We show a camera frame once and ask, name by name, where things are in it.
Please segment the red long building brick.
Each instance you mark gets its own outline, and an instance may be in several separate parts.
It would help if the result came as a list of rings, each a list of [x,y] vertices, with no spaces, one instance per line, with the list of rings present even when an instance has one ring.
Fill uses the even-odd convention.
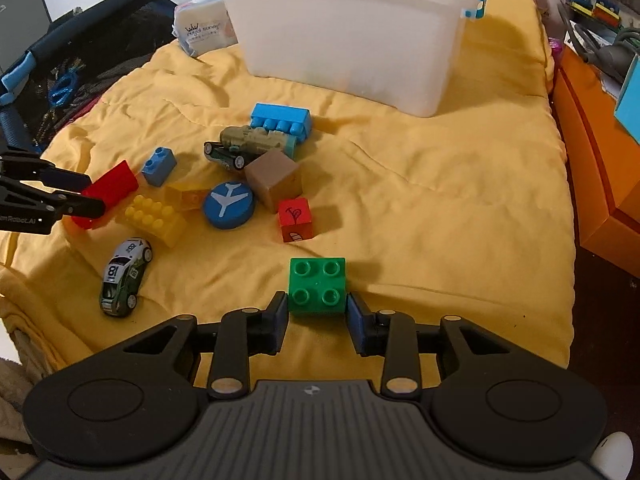
[[[105,212],[110,212],[130,194],[136,192],[138,187],[137,176],[131,170],[128,162],[123,160],[88,188],[82,190],[80,195],[102,200]]]

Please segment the green square building brick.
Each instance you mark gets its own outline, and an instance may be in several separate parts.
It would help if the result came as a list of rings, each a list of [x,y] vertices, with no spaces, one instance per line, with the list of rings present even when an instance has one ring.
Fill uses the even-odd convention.
[[[344,258],[292,258],[288,312],[292,315],[342,315],[346,307]]]

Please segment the white number 18 toy car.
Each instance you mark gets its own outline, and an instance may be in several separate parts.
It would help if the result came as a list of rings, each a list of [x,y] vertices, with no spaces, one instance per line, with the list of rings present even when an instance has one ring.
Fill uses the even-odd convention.
[[[99,304],[114,318],[126,318],[137,307],[145,270],[153,259],[151,244],[140,237],[128,238],[114,251],[102,278]]]

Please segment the small blue building brick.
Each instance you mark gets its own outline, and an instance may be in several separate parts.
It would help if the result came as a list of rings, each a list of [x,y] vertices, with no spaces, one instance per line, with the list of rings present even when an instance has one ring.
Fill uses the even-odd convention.
[[[171,149],[159,146],[144,163],[141,173],[148,185],[159,188],[176,165],[177,161]]]

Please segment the red cube block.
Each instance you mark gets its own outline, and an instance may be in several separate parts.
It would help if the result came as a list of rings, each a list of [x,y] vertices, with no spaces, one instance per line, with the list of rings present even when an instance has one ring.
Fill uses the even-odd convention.
[[[278,205],[278,220],[285,243],[314,237],[311,209],[305,197],[281,200]]]

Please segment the small yellow building brick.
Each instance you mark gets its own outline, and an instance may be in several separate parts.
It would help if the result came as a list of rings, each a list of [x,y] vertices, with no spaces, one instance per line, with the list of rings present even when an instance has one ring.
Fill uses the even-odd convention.
[[[178,211],[201,208],[209,187],[194,182],[174,182],[165,186],[167,203]]]

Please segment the green red toy car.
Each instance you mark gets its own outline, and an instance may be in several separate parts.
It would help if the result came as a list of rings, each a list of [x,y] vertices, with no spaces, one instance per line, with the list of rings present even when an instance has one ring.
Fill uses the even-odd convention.
[[[214,141],[206,141],[203,145],[203,152],[210,162],[216,162],[234,171],[243,171],[255,159],[253,154],[243,152],[235,146],[227,148],[221,142]]]

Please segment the large blue building brick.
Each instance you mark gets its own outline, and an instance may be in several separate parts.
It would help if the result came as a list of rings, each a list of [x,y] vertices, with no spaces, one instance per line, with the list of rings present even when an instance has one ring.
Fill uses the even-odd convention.
[[[297,143],[303,143],[311,133],[311,114],[306,108],[256,103],[250,113],[250,126],[290,134]]]

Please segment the blue scissors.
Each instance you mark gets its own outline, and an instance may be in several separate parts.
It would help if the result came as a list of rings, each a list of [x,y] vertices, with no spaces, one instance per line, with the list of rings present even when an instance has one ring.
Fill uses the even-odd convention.
[[[73,101],[73,98],[79,88],[79,76],[77,72],[77,68],[71,68],[58,77],[48,92],[50,107],[66,107]]]

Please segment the blue airplane disc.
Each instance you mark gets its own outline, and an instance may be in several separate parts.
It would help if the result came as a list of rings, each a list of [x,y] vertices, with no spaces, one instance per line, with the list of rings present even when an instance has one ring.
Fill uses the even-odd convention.
[[[254,214],[255,199],[250,187],[239,181],[218,184],[206,196],[203,211],[217,229],[231,230],[242,226]]]

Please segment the brown cube block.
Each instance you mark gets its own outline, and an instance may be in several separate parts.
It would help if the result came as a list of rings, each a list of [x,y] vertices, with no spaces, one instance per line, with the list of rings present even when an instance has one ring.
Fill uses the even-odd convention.
[[[258,200],[275,214],[282,200],[303,194],[300,166],[283,152],[271,150],[245,167],[248,185]]]

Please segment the tan toy train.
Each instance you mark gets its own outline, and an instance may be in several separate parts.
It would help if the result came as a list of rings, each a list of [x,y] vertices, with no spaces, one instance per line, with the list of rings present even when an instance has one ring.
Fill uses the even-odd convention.
[[[294,158],[296,139],[290,134],[280,131],[268,131],[264,128],[250,126],[230,126],[223,128],[219,140],[224,146],[236,146],[247,153],[261,155],[271,150],[283,152],[289,158]]]

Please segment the orange box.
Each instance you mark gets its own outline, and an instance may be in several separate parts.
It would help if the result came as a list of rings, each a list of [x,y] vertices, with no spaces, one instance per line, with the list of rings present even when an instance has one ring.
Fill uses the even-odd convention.
[[[639,275],[639,144],[614,117],[596,69],[565,48],[552,93],[582,248]]]

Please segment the white plastic storage bin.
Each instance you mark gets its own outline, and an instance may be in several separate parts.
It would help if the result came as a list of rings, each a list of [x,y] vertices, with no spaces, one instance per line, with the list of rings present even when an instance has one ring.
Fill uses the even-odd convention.
[[[430,117],[487,0],[224,0],[248,71]]]

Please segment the light blue carton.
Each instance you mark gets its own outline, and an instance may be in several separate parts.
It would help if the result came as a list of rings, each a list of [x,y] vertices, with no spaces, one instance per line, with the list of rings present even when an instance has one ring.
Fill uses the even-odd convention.
[[[636,54],[620,87],[614,117],[627,133],[640,143],[640,61]]]

